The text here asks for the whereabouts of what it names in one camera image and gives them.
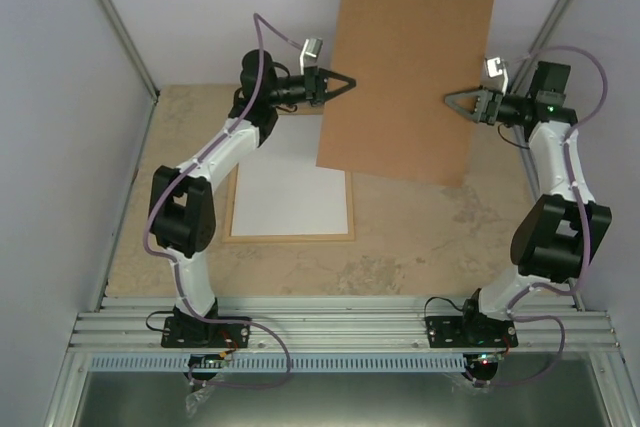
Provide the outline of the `brown backing board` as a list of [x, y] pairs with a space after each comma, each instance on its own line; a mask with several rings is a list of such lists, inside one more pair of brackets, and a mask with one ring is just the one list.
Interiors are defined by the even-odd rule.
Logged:
[[319, 167], [458, 187], [474, 125], [449, 93], [480, 83], [494, 0], [341, 0], [333, 71], [356, 86], [328, 102]]

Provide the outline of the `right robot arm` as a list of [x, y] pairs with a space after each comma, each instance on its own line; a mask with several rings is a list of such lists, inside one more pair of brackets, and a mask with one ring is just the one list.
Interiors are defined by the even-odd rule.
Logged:
[[582, 171], [577, 114], [564, 105], [570, 72], [568, 65], [541, 61], [523, 96], [482, 87], [444, 98], [476, 124], [521, 128], [538, 182], [538, 200], [512, 238], [511, 268], [464, 304], [459, 334], [471, 346], [491, 339], [493, 320], [512, 319], [526, 296], [573, 295], [567, 283], [590, 266], [611, 224], [610, 208], [596, 202]]

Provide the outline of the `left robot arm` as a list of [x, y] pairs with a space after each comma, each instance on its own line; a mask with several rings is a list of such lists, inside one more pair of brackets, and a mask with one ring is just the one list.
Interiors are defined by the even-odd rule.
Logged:
[[194, 156], [177, 167], [161, 166], [152, 178], [145, 251], [166, 260], [177, 292], [175, 315], [197, 346], [219, 333], [217, 298], [208, 278], [206, 250], [216, 231], [214, 194], [228, 174], [261, 147], [280, 111], [298, 105], [322, 107], [354, 89], [354, 78], [317, 65], [293, 75], [258, 49], [241, 61], [240, 85], [221, 130]]

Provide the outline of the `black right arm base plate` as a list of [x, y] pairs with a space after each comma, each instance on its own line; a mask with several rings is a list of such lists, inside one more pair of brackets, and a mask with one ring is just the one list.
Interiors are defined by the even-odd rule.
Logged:
[[484, 315], [469, 320], [457, 315], [427, 316], [425, 323], [432, 348], [511, 348], [519, 345], [512, 321]]

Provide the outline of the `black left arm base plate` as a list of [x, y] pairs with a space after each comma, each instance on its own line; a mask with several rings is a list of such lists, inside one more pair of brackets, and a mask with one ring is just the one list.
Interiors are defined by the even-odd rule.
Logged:
[[232, 323], [241, 317], [221, 317], [221, 320], [222, 323], [206, 323], [177, 310], [165, 319], [160, 345], [163, 348], [246, 348], [250, 327]]

